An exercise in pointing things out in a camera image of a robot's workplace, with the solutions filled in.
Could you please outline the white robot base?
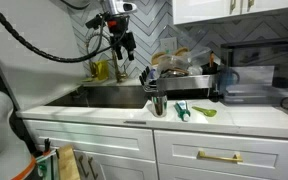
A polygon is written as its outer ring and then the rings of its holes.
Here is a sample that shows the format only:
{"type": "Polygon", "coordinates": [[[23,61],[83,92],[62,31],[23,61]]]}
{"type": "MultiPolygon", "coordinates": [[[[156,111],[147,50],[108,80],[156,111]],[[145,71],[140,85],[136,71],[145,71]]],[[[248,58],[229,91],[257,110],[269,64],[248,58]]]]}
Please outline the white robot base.
{"type": "Polygon", "coordinates": [[[0,91],[0,180],[36,180],[32,155],[10,126],[13,110],[11,98],[0,91]]]}

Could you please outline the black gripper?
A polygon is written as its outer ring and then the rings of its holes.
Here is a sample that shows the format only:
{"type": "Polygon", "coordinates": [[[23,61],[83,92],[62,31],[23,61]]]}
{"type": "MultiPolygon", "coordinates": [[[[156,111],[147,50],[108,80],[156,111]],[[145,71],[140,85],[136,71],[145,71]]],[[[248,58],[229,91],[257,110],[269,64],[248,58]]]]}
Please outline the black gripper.
{"type": "Polygon", "coordinates": [[[85,23],[88,29],[98,30],[100,37],[105,37],[104,27],[107,26],[113,36],[112,47],[119,60],[123,59],[121,46],[117,40],[124,42],[124,48],[127,50],[130,61],[134,60],[134,49],[136,48],[135,39],[132,32],[128,32],[129,16],[112,15],[108,12],[99,13],[91,20],[85,23]]]}

